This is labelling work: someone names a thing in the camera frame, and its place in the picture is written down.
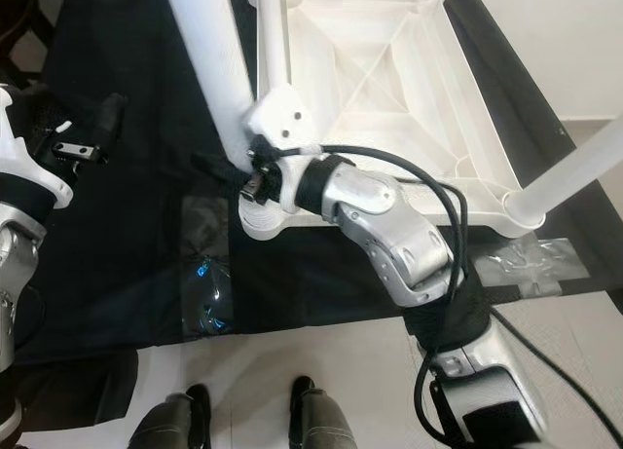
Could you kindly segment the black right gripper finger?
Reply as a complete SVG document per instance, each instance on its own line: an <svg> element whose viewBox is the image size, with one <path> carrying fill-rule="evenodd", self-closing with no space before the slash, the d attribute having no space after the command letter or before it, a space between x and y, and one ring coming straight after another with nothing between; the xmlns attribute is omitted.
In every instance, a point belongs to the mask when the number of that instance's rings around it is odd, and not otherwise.
<svg viewBox="0 0 623 449"><path fill-rule="evenodd" d="M252 178L252 173L241 171L221 155L193 152L191 165L204 177L221 186L227 194L237 194Z"/></svg>

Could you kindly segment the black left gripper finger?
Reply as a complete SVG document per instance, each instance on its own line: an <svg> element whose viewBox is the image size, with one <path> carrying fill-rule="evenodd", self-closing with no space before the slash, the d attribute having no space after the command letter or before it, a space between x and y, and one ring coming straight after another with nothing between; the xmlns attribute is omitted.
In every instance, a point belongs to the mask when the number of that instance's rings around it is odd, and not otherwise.
<svg viewBox="0 0 623 449"><path fill-rule="evenodd" d="M94 119L94 143L116 143L122 134L128 98L124 94L110 93L99 103Z"/></svg>
<svg viewBox="0 0 623 449"><path fill-rule="evenodd" d="M28 141L90 141L91 115L72 109L48 87L23 90Z"/></svg>

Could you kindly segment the black table cloth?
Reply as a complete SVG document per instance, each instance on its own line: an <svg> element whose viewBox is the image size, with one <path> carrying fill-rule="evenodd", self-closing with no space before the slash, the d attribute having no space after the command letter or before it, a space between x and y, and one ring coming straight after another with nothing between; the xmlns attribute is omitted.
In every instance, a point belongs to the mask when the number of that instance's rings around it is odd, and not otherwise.
<svg viewBox="0 0 623 449"><path fill-rule="evenodd" d="M482 0L446 0L451 25L502 131L520 181L572 151L570 137ZM63 0L44 78L75 112L107 94L128 97L119 147L83 165L70 206L49 234L22 294L17 364L34 365L183 342L182 293L193 270L183 203L227 192L195 163L229 166L168 0ZM613 287L605 313L623 319L623 219L600 183L552 213L539 235L567 236L589 279ZM270 243L230 232L232 333L267 333L395 318L399 310L354 243L330 228L294 228Z"/></svg>

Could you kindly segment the black wooden stool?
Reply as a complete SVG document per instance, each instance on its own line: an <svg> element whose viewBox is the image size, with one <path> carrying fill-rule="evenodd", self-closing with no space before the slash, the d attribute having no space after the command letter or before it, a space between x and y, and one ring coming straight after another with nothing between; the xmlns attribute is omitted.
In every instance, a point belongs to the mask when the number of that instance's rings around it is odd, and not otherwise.
<svg viewBox="0 0 623 449"><path fill-rule="evenodd" d="M30 88L34 81L41 81L40 72L26 72L13 61L12 52L26 32L51 48L55 28L39 7L39 0L0 0L0 78L4 84L19 89Z"/></svg>

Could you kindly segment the clear tape strip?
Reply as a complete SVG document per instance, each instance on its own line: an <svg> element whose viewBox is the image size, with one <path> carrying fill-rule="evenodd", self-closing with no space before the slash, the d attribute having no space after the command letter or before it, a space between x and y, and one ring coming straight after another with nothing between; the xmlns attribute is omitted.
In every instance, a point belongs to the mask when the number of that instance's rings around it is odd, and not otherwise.
<svg viewBox="0 0 623 449"><path fill-rule="evenodd" d="M186 341L235 330L230 272L230 205L221 197L188 196L181 211L181 312Z"/></svg>

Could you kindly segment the grey robot left foot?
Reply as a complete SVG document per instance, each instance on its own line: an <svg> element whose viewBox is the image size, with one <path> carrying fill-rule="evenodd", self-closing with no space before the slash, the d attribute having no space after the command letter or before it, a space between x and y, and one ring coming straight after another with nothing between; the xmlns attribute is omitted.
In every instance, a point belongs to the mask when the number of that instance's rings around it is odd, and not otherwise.
<svg viewBox="0 0 623 449"><path fill-rule="evenodd" d="M212 400L204 384L172 393L144 415L128 449L212 449Z"/></svg>

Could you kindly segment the grey robot foot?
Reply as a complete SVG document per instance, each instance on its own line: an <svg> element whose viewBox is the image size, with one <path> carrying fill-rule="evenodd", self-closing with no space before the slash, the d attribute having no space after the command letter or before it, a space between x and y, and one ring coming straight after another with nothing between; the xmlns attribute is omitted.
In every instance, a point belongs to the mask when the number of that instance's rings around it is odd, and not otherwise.
<svg viewBox="0 0 623 449"><path fill-rule="evenodd" d="M295 378L289 412L289 449L359 449L337 401L308 375Z"/></svg>
<svg viewBox="0 0 623 449"><path fill-rule="evenodd" d="M128 449L212 449L212 400L204 384L172 393L144 415Z"/></svg>

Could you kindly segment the grey robot right foot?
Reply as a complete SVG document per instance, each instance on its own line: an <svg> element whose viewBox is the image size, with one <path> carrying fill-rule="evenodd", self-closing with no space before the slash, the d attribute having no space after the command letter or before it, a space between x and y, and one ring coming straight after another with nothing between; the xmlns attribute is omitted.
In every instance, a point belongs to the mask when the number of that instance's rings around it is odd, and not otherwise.
<svg viewBox="0 0 623 449"><path fill-rule="evenodd" d="M337 401L308 375L295 378L289 412L289 449L359 449Z"/></svg>

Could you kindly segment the crumpled clear tape patch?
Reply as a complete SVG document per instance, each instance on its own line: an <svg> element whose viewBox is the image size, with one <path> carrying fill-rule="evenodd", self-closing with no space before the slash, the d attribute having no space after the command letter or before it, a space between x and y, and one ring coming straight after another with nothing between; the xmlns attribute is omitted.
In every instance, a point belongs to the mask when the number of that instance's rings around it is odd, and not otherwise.
<svg viewBox="0 0 623 449"><path fill-rule="evenodd" d="M562 281L588 279L589 271L566 237L528 234L473 257L485 287L515 285L521 298L564 296Z"/></svg>

